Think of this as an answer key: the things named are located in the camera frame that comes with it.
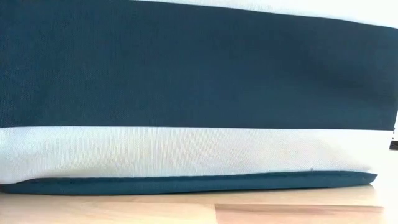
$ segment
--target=light wood table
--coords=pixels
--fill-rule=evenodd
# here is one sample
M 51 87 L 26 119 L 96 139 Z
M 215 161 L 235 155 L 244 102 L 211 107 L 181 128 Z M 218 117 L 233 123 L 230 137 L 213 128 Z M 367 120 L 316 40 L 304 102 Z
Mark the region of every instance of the light wood table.
M 398 160 L 392 162 L 386 166 L 390 171 L 398 165 Z M 373 186 L 335 189 L 95 197 L 0 194 L 0 223 L 397 224 L 396 167 L 396 177 L 385 170 Z

